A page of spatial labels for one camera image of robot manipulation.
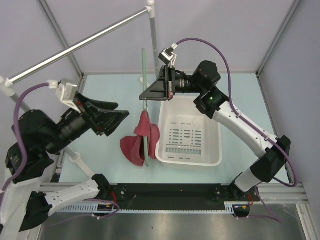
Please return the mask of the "mint green plastic hanger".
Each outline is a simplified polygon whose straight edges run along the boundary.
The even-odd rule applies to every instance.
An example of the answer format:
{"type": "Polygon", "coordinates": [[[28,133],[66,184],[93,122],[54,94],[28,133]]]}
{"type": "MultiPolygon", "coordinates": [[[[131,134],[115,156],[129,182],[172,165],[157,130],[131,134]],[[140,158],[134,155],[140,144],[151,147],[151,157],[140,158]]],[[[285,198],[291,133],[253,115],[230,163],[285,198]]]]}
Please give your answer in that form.
{"type": "MultiPolygon", "coordinates": [[[[146,50],[142,48],[142,89],[145,91],[147,87],[147,57],[146,57],[146,50]]],[[[149,109],[147,100],[142,100],[143,104],[143,112],[146,114],[147,120],[149,120],[149,109]]],[[[150,156],[149,156],[149,139],[150,139],[150,125],[149,122],[146,124],[147,128],[147,135],[143,137],[143,147],[144,147],[144,157],[145,157],[145,166],[150,166],[150,156]]]]}

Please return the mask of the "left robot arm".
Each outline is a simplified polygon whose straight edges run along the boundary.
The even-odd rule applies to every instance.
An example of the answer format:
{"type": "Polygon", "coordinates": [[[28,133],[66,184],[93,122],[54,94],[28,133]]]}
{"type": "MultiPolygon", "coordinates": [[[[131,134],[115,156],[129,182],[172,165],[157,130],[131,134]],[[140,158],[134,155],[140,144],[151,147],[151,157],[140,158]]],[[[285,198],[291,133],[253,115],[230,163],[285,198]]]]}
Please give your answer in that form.
{"type": "Polygon", "coordinates": [[[81,184],[57,193],[43,193],[41,177],[58,155],[89,130],[98,136],[110,136],[129,116],[115,102],[92,100],[80,93],[74,97],[75,108],[69,108],[59,122],[32,109],[20,115],[12,126],[19,136],[8,150],[5,165],[10,181],[1,197],[1,234],[13,238],[44,223],[56,211],[76,202],[110,196],[111,185],[102,174],[93,174],[81,184]]]}

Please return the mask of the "red tank top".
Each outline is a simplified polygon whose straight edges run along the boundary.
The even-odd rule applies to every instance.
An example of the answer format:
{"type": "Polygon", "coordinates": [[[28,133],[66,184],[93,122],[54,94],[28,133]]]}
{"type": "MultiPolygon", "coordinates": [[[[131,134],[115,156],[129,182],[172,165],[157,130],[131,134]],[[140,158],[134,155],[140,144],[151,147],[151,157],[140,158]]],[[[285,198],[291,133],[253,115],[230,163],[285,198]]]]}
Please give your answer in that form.
{"type": "Polygon", "coordinates": [[[120,149],[133,165],[142,167],[147,157],[156,159],[156,145],[160,140],[160,129],[151,122],[147,112],[143,111],[133,133],[135,136],[125,136],[120,140],[120,149]]]}

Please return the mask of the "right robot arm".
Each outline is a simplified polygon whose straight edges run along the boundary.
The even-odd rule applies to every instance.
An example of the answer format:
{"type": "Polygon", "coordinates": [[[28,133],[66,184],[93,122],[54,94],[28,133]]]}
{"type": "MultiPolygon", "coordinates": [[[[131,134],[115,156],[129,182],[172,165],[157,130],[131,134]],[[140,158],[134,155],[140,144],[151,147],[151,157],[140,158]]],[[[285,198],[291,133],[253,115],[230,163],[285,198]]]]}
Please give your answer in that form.
{"type": "Polygon", "coordinates": [[[155,82],[145,89],[139,98],[147,101],[170,101],[177,93],[198,94],[193,101],[197,110],[227,127],[258,158],[230,185],[231,196],[242,201],[252,188],[273,180],[288,162],[291,140],[285,135],[277,137],[270,134],[247,119],[232,104],[231,98],[218,89],[217,83],[220,79],[217,65],[212,61],[202,61],[192,75],[164,65],[155,82]]]}

